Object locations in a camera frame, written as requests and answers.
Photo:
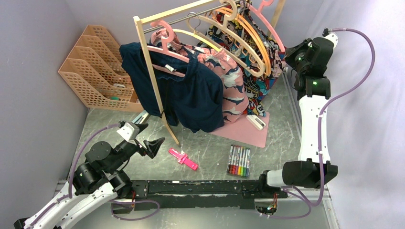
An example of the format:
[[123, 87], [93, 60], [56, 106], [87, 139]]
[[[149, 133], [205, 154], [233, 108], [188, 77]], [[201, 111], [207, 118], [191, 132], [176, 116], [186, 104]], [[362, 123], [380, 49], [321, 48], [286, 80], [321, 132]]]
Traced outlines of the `comic print shorts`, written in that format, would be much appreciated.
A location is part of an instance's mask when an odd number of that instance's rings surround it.
[[[250, 25], [256, 30], [257, 34], [261, 38], [264, 46], [266, 47], [268, 56], [271, 62], [271, 73], [266, 77], [254, 77], [250, 72], [243, 70], [243, 81], [245, 85], [245, 92], [249, 100], [249, 105], [244, 111], [244, 114], [266, 116], [266, 112], [261, 102], [266, 95], [269, 94], [271, 87], [277, 81], [278, 77], [285, 71], [286, 62], [284, 61], [285, 53], [280, 50], [274, 37], [268, 36], [267, 32], [261, 29], [251, 16], [251, 11], [246, 9], [243, 13], [243, 17], [248, 21]], [[224, 47], [225, 49], [235, 53], [237, 48], [228, 40], [227, 36], [217, 28], [210, 26], [205, 33], [215, 43]]]

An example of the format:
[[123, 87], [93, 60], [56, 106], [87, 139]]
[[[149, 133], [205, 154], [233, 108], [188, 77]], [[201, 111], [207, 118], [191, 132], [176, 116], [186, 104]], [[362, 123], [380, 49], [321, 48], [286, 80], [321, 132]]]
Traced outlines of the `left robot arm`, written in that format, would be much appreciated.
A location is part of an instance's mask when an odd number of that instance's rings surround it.
[[38, 213], [18, 219], [16, 229], [70, 229], [101, 205], [136, 197], [133, 182], [121, 169], [135, 154], [154, 158], [165, 138], [129, 143], [123, 140], [115, 148], [105, 141], [94, 144], [84, 163], [74, 171], [53, 199]]

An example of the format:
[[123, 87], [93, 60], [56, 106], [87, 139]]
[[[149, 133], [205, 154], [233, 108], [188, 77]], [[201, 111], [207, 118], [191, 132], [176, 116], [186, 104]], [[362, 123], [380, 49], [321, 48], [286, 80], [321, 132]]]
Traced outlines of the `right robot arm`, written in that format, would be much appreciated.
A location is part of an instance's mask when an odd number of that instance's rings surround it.
[[[192, 132], [210, 133], [234, 123], [247, 108], [242, 70], [225, 48], [208, 49], [174, 42], [173, 49], [139, 42], [121, 45], [122, 68], [129, 74], [143, 108], [151, 115], [166, 115], [170, 125], [182, 124]], [[302, 97], [307, 122], [297, 161], [266, 172], [258, 192], [268, 198], [276, 187], [322, 188], [334, 178], [327, 174], [329, 153], [322, 125], [328, 100]]]

